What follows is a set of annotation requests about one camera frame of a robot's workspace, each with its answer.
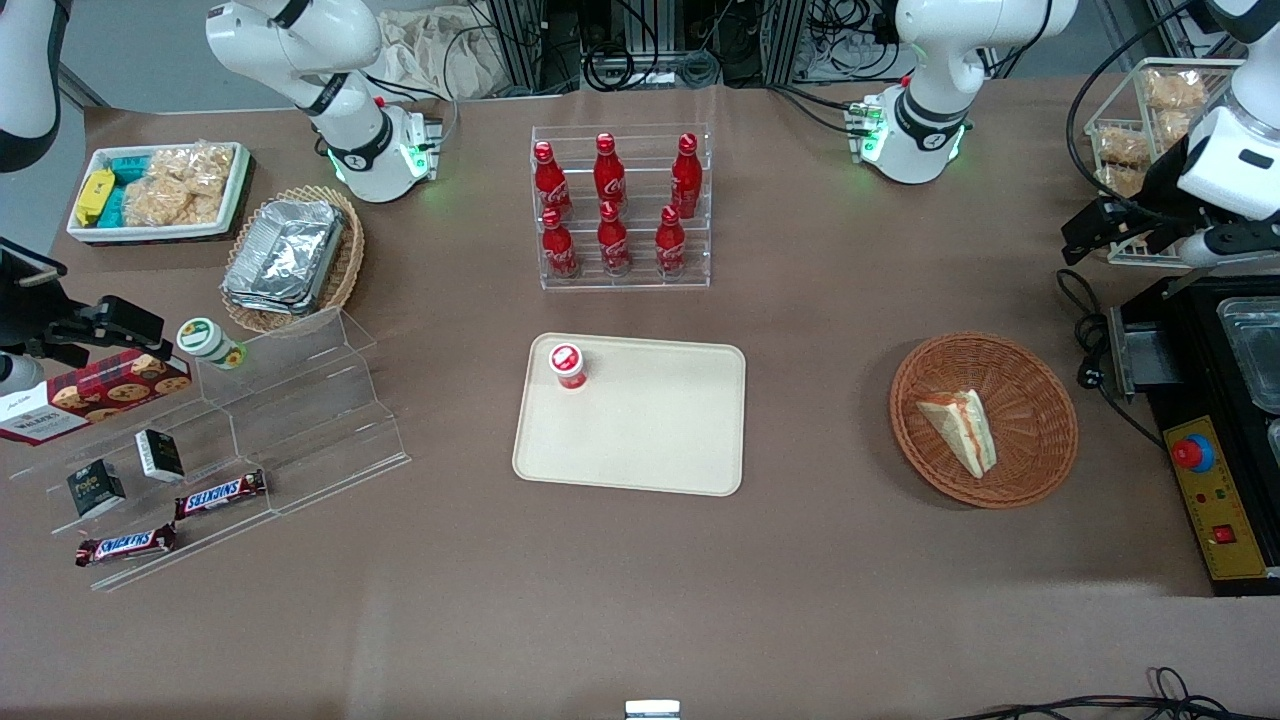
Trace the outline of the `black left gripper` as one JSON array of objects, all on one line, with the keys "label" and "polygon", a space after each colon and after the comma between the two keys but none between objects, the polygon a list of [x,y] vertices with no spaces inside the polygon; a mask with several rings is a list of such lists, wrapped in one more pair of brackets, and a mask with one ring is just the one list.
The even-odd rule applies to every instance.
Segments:
[{"label": "black left gripper", "polygon": [[1142,245],[1147,254],[1166,254],[1201,229],[1199,205],[1180,190],[1130,197],[1133,210],[1116,199],[1098,196],[1094,214],[1076,214],[1062,224],[1062,261],[1075,266],[1098,249],[1108,246],[1108,231],[1130,231],[1129,245]]}]

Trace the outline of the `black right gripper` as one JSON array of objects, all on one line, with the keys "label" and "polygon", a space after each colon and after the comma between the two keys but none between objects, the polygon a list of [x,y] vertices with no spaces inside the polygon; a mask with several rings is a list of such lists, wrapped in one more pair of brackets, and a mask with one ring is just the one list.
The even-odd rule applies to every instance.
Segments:
[{"label": "black right gripper", "polygon": [[92,306],[91,316],[68,316],[61,278],[67,266],[9,240],[1,241],[1,347],[23,354],[38,338],[38,357],[70,368],[90,361],[86,345],[154,348],[166,343],[164,319],[118,296]]}]

